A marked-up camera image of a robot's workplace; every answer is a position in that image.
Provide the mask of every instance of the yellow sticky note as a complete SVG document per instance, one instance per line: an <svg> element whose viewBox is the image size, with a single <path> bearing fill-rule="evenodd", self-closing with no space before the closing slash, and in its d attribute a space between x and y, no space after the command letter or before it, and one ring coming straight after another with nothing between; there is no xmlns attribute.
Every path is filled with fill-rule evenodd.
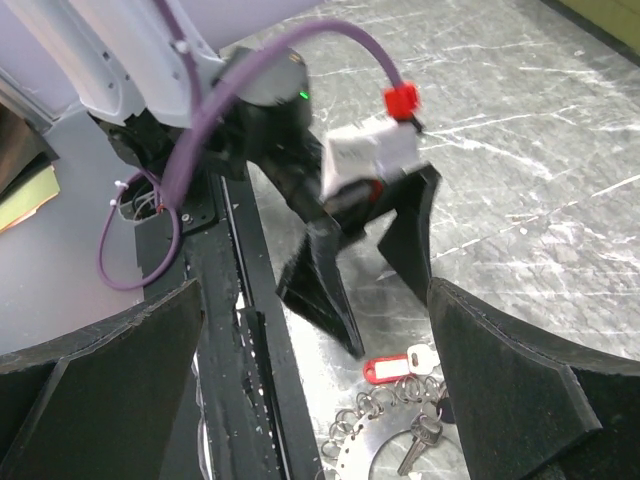
<svg viewBox="0 0 640 480"><path fill-rule="evenodd" d="M48 166L0 203L0 233L35 214L58 193L56 174Z"/></svg>

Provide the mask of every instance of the black key fob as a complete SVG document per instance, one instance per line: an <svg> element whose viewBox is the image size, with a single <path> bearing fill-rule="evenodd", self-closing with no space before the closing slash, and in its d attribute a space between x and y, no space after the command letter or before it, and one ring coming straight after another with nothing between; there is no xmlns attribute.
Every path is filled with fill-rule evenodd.
<svg viewBox="0 0 640 480"><path fill-rule="evenodd" d="M440 416L440 420L442 420L442 423L456 423L456 419L453 417L451 399L449 397L444 397L442 400L436 403L436 413Z"/></svg>

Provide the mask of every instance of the scratched surface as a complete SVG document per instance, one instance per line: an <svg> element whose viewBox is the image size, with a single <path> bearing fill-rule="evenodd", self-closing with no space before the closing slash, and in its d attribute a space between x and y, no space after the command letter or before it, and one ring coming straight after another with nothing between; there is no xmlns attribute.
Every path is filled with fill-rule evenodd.
<svg viewBox="0 0 640 480"><path fill-rule="evenodd" d="M245 43L321 17L362 26L420 87L421 155L444 177L435 273L560 336L640 360L640 69L532 0L333 1ZM299 51L316 133L383 111L384 74L353 42L325 36ZM303 225L260 174L253 180L279 274ZM339 258L368 356L432 342L425 308L375 249L389 221ZM366 388L363 362L288 318L321 442ZM372 478L397 478L409 441L383 451ZM450 443L416 470L468 478Z"/></svg>

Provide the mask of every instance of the olive green box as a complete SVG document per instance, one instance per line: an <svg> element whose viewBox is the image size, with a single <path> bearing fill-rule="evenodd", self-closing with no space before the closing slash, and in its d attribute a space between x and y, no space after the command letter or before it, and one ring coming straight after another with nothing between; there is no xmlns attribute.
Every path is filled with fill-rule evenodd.
<svg viewBox="0 0 640 480"><path fill-rule="evenodd" d="M560 0L640 53L640 0Z"/></svg>

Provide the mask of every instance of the cable connector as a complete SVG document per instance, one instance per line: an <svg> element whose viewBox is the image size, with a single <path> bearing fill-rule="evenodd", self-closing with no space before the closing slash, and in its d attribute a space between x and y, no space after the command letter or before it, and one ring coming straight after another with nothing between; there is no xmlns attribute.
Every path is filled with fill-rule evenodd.
<svg viewBox="0 0 640 480"><path fill-rule="evenodd" d="M399 87L386 89L384 101L387 104L387 113L398 122L411 120L420 106L418 89L413 83L408 82Z"/></svg>

